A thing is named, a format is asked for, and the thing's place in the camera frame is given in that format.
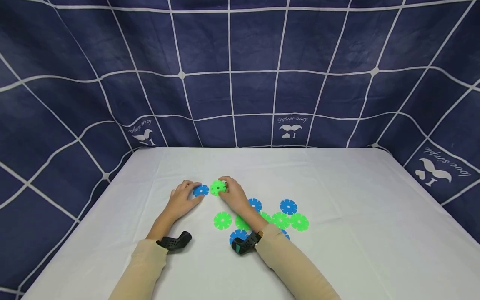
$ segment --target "blue fabric backdrop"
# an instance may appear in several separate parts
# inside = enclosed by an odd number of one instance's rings
[[[377,147],[480,240],[480,3],[3,0],[0,300],[132,152]]]

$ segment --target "black wrist device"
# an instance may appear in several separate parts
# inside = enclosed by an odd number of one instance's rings
[[[192,235],[188,231],[184,231],[180,234],[178,239],[163,237],[162,240],[158,240],[156,243],[167,250],[176,250],[184,248],[191,239]]]
[[[259,231],[258,233],[252,232],[246,240],[235,238],[232,242],[232,249],[235,250],[236,253],[243,255],[249,250],[253,249],[263,235],[264,233]]]

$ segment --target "beige sleeve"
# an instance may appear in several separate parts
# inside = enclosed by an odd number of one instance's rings
[[[317,267],[273,223],[262,230],[256,249],[297,300],[340,299]]]
[[[167,263],[168,250],[155,240],[141,240],[108,300],[151,300],[153,289]]]

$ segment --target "right hand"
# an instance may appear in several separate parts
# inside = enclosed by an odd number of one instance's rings
[[[227,191],[220,191],[218,192],[218,195],[230,206],[234,212],[242,216],[246,212],[253,209],[248,202],[243,188],[235,179],[230,176],[223,176],[220,177],[219,180],[224,180],[227,182]]]

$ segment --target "heart logo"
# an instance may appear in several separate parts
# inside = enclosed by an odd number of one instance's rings
[[[425,179],[425,171],[415,170],[415,175],[417,175],[421,180]]]

